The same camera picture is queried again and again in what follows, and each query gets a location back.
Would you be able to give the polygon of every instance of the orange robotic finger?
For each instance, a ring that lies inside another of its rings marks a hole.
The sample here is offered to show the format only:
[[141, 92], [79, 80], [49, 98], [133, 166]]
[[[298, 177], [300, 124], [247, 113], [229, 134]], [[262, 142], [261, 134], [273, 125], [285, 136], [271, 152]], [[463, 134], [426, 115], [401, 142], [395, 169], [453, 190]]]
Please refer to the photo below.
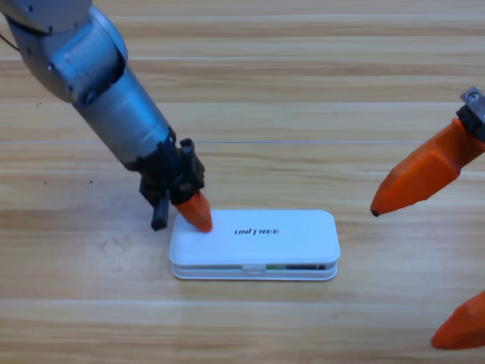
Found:
[[431, 345], [443, 350], [485, 346], [485, 292], [458, 307], [435, 333]]
[[211, 207], [201, 192], [197, 192], [191, 199], [175, 207], [187, 222], [200, 231], [208, 233], [212, 230]]
[[374, 216], [430, 198], [453, 182], [461, 169], [485, 152], [485, 98], [471, 88], [459, 118], [399, 163], [379, 186], [371, 211]]

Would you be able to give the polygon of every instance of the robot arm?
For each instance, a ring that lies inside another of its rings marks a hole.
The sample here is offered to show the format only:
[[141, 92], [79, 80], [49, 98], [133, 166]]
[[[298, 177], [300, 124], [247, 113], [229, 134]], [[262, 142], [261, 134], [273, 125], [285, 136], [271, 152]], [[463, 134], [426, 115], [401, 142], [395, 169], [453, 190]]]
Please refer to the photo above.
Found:
[[0, 0], [22, 59], [39, 82], [79, 112], [129, 171], [165, 228], [169, 202], [201, 231], [212, 228], [204, 166], [176, 136], [128, 65], [127, 47], [90, 0]]
[[387, 175], [371, 204], [374, 216], [429, 199], [485, 152], [485, 96], [473, 86], [462, 100], [458, 117]]

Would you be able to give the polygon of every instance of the cable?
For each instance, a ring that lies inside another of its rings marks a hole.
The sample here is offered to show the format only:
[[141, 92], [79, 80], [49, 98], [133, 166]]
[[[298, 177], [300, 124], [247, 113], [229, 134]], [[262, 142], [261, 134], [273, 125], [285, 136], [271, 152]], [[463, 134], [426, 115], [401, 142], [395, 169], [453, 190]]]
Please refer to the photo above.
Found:
[[10, 40], [5, 38], [1, 33], [0, 33], [0, 38], [2, 38], [5, 41], [5, 43], [7, 43], [10, 47], [15, 49], [17, 52], [20, 52], [19, 48], [14, 43], [12, 43]]

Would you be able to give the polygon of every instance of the logo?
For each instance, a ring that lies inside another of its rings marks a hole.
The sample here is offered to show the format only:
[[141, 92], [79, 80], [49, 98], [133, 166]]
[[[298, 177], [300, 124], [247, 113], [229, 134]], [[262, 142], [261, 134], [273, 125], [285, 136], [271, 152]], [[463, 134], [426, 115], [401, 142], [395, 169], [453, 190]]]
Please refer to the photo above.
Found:
[[279, 234], [280, 231], [278, 229], [249, 229], [249, 230], [236, 230], [234, 231], [234, 235], [269, 235], [269, 234]]

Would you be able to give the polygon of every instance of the black clamp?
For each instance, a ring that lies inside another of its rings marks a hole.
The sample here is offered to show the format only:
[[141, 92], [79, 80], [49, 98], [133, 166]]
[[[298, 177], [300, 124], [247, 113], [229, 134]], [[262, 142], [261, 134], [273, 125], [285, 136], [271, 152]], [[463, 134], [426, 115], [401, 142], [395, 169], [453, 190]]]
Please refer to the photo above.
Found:
[[469, 133], [485, 143], [485, 96], [473, 86], [460, 97], [465, 105], [456, 115]]
[[205, 186], [205, 167], [197, 158], [194, 142], [181, 140], [180, 148], [175, 142], [171, 130], [155, 152], [137, 161], [136, 170], [142, 175], [139, 191], [153, 207], [155, 231], [167, 227], [169, 202], [175, 206], [187, 202]]

